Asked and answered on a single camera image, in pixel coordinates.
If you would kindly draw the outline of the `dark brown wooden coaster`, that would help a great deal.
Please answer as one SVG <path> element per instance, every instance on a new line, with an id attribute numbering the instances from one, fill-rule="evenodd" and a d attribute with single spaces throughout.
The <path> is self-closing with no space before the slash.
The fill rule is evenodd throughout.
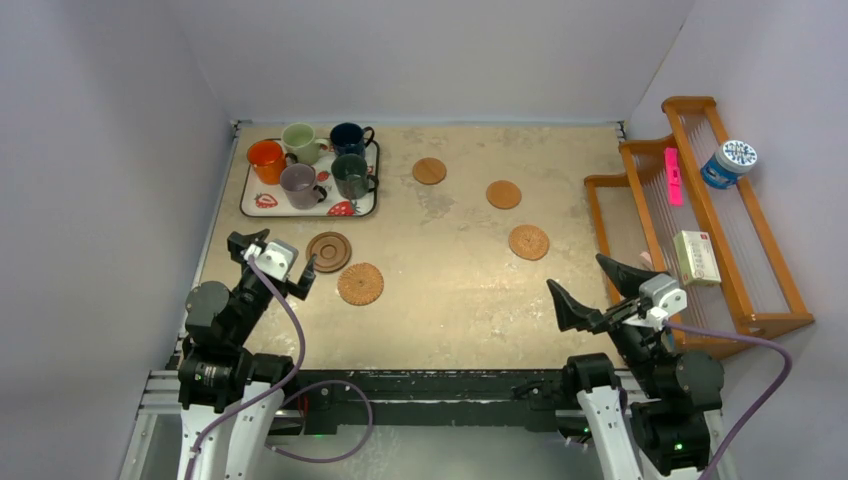
<path id="1" fill-rule="evenodd" d="M 307 245 L 306 255 L 314 259 L 314 270 L 332 273 L 344 268 L 352 254 L 350 241 L 338 232 L 323 232 L 313 237 Z"/>

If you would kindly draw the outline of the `light wooden coaster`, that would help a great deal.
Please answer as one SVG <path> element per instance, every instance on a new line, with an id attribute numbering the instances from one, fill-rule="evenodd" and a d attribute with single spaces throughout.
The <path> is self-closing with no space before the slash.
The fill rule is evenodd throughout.
<path id="1" fill-rule="evenodd" d="M 425 157 L 415 162 L 412 175 L 417 182 L 423 185 L 435 185 L 446 178 L 447 168 L 441 160 L 434 157 Z"/>
<path id="2" fill-rule="evenodd" d="M 520 204 L 522 192 L 520 188 L 511 181 L 497 180 L 487 187 L 486 199 L 493 207 L 508 210 Z"/>

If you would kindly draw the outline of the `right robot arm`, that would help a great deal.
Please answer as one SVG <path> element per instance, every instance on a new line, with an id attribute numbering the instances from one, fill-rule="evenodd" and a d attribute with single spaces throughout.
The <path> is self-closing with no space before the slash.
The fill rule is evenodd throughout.
<path id="1" fill-rule="evenodd" d="M 686 292 L 670 273 L 603 254 L 596 260 L 621 301 L 601 311 L 549 279 L 558 328 L 608 335 L 646 399 L 625 402 L 603 353 L 568 358 L 563 397 L 581 408 L 604 478 L 696 479 L 711 460 L 706 414 L 722 406 L 723 367 L 706 352 L 674 352 L 664 343 L 670 317 L 687 306 Z"/>

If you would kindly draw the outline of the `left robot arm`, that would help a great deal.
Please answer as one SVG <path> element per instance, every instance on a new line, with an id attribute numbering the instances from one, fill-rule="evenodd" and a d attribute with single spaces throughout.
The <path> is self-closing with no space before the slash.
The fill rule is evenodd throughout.
<path id="1" fill-rule="evenodd" d="M 315 280 L 309 260 L 298 281 L 289 278 L 295 247 L 269 230 L 233 232 L 231 259 L 241 269 L 228 288 L 218 281 L 194 287 L 185 302 L 187 337 L 178 367 L 182 440 L 180 479 L 249 479 L 265 448 L 277 409 L 297 399 L 301 358 L 253 354 L 244 346 L 273 301 L 305 299 Z"/>

